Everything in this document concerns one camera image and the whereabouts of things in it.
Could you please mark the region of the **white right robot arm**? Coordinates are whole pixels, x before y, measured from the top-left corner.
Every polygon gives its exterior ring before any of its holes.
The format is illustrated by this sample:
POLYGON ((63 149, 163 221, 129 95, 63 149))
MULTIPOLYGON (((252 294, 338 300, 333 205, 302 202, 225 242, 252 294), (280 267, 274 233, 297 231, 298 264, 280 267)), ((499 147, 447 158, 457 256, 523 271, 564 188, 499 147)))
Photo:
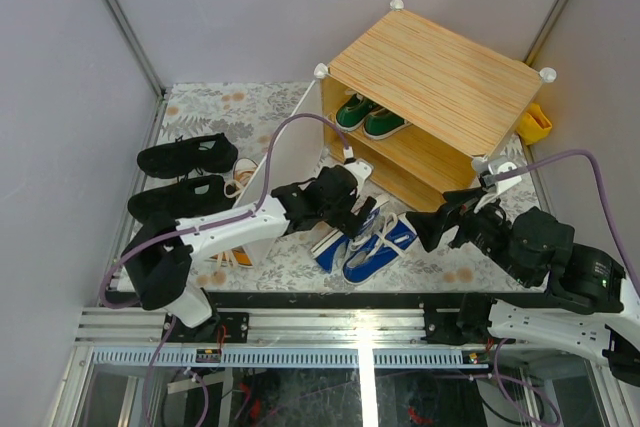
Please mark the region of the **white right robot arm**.
POLYGON ((520 286, 542 287, 534 301, 467 293, 458 311, 425 315, 429 343, 461 346, 510 339, 572 353, 605 365, 618 380, 639 383, 639 295, 624 267, 604 251, 578 244, 573 227, 533 207, 514 220, 481 191, 447 192, 435 212, 406 219, 425 251, 453 230, 452 249, 467 243, 520 286))

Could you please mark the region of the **wooden shoe cabinet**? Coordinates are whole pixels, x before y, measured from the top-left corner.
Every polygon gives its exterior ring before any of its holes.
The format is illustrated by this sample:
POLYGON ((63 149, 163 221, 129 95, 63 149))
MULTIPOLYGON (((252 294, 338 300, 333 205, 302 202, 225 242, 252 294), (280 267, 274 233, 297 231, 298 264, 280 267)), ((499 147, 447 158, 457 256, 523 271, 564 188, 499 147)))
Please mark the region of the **wooden shoe cabinet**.
POLYGON ((371 181, 418 211, 437 209, 448 191, 475 179, 472 160, 497 155, 540 88, 539 71, 482 46, 391 0, 390 10, 314 75, 322 109, 334 120, 357 93, 406 120, 384 140, 347 133, 373 167, 371 181))

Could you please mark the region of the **blue sneaker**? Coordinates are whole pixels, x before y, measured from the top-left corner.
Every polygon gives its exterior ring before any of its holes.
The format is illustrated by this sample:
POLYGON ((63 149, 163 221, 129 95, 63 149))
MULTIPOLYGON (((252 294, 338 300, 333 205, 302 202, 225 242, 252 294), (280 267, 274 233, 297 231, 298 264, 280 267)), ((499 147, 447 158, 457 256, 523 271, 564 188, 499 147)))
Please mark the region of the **blue sneaker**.
POLYGON ((382 217, 369 233, 348 244, 342 267, 345 280, 351 284, 368 281, 403 259, 416 239, 416 231, 405 213, 390 213, 382 217))
POLYGON ((350 245, 359 247, 365 242, 373 233, 380 212, 388 202, 388 194, 381 194, 375 198, 373 208, 354 239, 350 239, 338 229, 333 229, 311 248, 311 257, 323 272, 331 273, 335 266, 343 262, 350 245))

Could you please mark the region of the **green sneaker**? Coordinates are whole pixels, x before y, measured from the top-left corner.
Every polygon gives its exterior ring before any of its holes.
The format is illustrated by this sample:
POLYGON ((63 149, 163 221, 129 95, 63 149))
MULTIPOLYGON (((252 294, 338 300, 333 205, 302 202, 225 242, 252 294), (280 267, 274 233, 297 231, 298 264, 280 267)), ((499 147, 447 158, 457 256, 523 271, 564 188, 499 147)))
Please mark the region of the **green sneaker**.
POLYGON ((372 140, 384 140, 398 131, 410 126, 410 123, 385 108, 372 111, 363 124, 364 135, 372 140))
POLYGON ((336 111, 335 124, 343 132, 352 132, 358 129, 366 117, 377 108, 377 103, 354 92, 336 111))

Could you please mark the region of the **white cabinet door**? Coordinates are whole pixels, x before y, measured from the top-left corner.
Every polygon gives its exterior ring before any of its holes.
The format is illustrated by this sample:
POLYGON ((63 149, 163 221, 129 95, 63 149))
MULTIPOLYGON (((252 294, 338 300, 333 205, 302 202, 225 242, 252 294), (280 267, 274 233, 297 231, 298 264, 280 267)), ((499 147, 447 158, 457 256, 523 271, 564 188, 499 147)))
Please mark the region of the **white cabinet door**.
MULTIPOLYGON (((319 81, 310 84, 289 116, 301 113, 321 116, 322 99, 319 81)), ((321 121, 304 118, 289 123, 280 132, 272 150, 267 193, 276 187, 314 177, 323 149, 324 124, 321 121)), ((244 207, 259 199, 263 189, 265 162, 266 154, 234 207, 244 207)), ((274 243, 275 238, 272 238, 242 246, 252 267, 258 267, 265 260, 274 243)))

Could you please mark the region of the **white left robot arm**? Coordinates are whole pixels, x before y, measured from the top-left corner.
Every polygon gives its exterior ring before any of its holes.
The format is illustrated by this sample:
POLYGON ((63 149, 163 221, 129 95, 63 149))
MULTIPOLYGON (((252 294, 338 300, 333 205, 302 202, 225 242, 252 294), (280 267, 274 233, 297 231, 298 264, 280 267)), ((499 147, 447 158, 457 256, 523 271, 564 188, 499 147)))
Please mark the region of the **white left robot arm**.
POLYGON ((206 292, 189 280, 192 262, 310 231, 319 223, 353 238, 374 205, 367 198, 353 211, 372 172, 369 163, 351 159, 322 168, 309 182, 277 187, 247 206, 187 219, 152 215, 121 257, 141 308, 171 314, 197 341, 212 339, 219 318, 206 292))

